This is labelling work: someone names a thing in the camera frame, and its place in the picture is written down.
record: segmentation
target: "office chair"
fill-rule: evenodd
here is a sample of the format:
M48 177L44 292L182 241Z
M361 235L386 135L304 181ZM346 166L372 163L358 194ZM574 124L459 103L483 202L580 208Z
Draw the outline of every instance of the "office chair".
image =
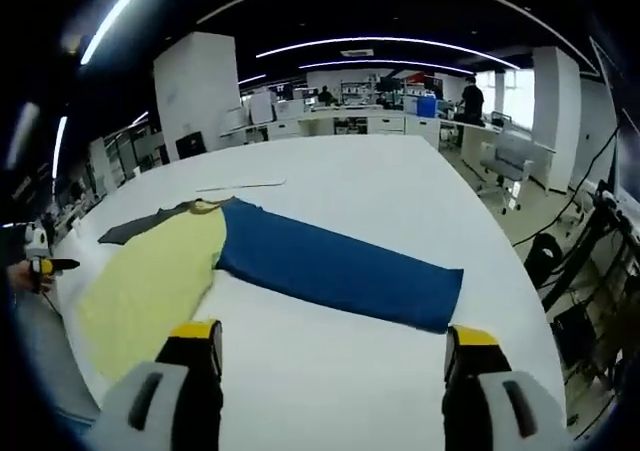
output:
M517 132L508 127L502 130L494 143L482 143L480 165L485 168L486 173L496 173L498 179L496 186L480 186L477 195L500 193L503 203L502 214L507 214L507 208L515 207L516 210L520 210L518 194L522 184L529 179L533 151L530 133Z

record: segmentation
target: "white table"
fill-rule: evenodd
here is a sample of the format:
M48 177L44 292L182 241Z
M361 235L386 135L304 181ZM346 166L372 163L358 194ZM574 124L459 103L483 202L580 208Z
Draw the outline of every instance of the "white table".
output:
M224 180L269 211L449 268L464 268L453 322L486 330L514 369L565 412L560 361L527 274L482 202L440 154L410 136L298 138L229 148L153 169L108 196L56 249L81 266L59 280L79 367L98 402L74 318L79 293L113 254L107 229L193 199ZM216 199L229 192L204 193ZM223 450L444 449L445 336L339 312L218 272L195 318L224 326Z

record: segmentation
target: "blue box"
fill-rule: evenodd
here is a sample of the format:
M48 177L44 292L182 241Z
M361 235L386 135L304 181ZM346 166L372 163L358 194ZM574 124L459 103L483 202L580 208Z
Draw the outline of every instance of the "blue box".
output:
M420 96L418 98L417 114L423 118L435 118L436 117L436 97Z

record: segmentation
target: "ceiling light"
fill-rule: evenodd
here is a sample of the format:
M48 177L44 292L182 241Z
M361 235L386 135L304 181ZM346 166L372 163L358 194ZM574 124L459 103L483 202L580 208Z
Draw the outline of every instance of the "ceiling light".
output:
M60 145L62 144L62 135L64 128L67 126L67 117L60 118L58 124L58 134L56 135L56 146L53 148L53 166L51 168L51 177L55 180L58 177L58 158L60 157Z
M456 51L463 51L465 53L475 54L476 56L482 56L485 59L490 59L492 61L495 61L496 63L503 64L504 66L508 66L513 69L520 69L520 67L516 66L515 64L512 64L500 58L496 58L495 56L491 56L490 54L476 51L474 49L463 48L462 46L456 46L454 44L440 43L438 41L428 41L426 39L394 38L391 36L361 36L356 38L321 39L319 41L309 41L307 43L300 43L300 44L294 44L291 46L285 46L284 48L272 49L271 51L266 51L264 53L257 54L256 58L263 58L265 56L270 56L272 54L282 53L284 51L291 51L292 49L306 48L307 46L316 46L319 44L330 44L330 43L348 43L353 41L394 41L399 43L428 44L430 46L439 46L441 48L454 49Z
M120 13L122 13L124 8L126 8L127 4L129 4L130 2L131 0L118 0L115 6L111 8L111 11L109 11L109 14L107 14L107 17L104 18L104 21L102 21L102 24L100 24L100 27L98 28L98 31L96 32L95 36L91 39L91 42L87 47L87 50L84 52L84 55L82 56L82 60L80 61L80 64L85 65L89 61L91 61L91 58L93 57L93 53L95 53L96 49L98 49L98 46L102 41L102 38L104 38L105 34L107 34L107 31L109 31L109 28L111 28L115 20L118 18L118 16L120 16Z
M138 116L135 121L133 123L131 123L131 126L138 124L140 121L142 121L144 118L146 118L147 116L149 116L149 111L145 111L144 113L142 113L140 116Z
M455 71L456 73L473 74L466 69L452 68L450 66L442 66L440 64L422 63L420 61L400 61L396 59L354 59L346 61L327 61L326 63L306 64L304 66L298 66L299 69L317 68L320 66L333 66L341 64L361 64L361 63L378 63L378 64L406 64L408 66L425 66L428 68L446 69L448 71Z
M261 74L260 76L254 76L253 78L243 79L242 81L238 81L238 84L249 83L251 81L255 81L256 79L266 78L266 74Z

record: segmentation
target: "window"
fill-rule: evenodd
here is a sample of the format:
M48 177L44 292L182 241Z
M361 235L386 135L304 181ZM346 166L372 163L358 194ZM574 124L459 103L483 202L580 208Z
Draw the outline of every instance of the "window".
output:
M491 114L496 109L496 73L487 71L476 75L476 86L482 91L484 104L483 114Z
M504 76L504 114L525 128L533 126L535 78L533 69L506 71Z

